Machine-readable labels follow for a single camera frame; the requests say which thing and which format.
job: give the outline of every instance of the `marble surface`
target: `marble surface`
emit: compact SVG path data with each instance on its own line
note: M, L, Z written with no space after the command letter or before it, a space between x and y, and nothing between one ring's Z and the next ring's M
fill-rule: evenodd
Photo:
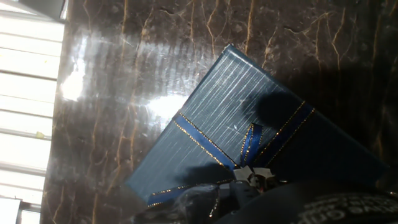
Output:
M70 0L42 223L130 223L123 180L233 43L391 165L398 1Z

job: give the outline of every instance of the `ribbon bow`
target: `ribbon bow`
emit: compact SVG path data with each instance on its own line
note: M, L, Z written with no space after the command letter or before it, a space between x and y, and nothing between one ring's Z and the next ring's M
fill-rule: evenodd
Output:
M258 124L250 124L243 139L240 159L241 161L239 164L236 164L227 154L225 154L224 151L222 151L212 140L203 134L203 132L201 132L183 114L177 114L174 117L174 123L181 129L181 131L188 135L193 142L198 144L207 154L209 154L219 165L230 171L240 169L244 166L252 166L252 163L258 155L262 136L262 126ZM217 184L222 184L229 181L231 180L223 180L221 182L217 182ZM180 186L154 193L149 197L148 205L151 207L163 203L171 198L178 197L190 187L192 187L192 185Z
M205 152L207 152L207 154L209 154L218 164L233 172L235 169L240 169L245 166L252 168L269 167L276 155L285 147L297 130L300 129L314 111L315 110L310 105L303 101L294 114L261 151L260 143L262 137L262 126L251 123L243 139L239 165L225 154L212 140L203 134L203 132L201 132L183 114L178 113L174 117L174 123L181 129L181 131L188 135L193 142L198 144ZM217 184L229 181L231 180L223 180ZM175 198L190 187L192 186L180 186L174 189L153 193L149 197L148 205L158 205L168 199Z

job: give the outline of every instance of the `gift box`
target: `gift box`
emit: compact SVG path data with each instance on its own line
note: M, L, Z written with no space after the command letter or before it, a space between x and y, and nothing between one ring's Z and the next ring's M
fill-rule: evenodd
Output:
M279 179L374 185L386 166L232 45L224 49L127 184L143 200L233 179L241 166Z

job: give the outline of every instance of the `blue gift box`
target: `blue gift box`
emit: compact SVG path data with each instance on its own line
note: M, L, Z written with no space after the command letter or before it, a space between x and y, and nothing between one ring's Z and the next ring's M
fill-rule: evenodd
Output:
M262 126L260 133L250 129L253 124ZM243 152L253 149L254 142L261 145L258 151ZM340 179L374 185L386 169L229 45L127 184L148 202L154 192L179 194L195 184L230 181L231 170L247 156L248 165L268 167L292 182Z

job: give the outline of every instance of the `countertop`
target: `countertop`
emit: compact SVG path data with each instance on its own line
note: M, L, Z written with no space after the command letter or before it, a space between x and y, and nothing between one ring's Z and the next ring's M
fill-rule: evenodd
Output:
M391 166L398 1L70 0L42 223L131 223L123 181L228 43Z

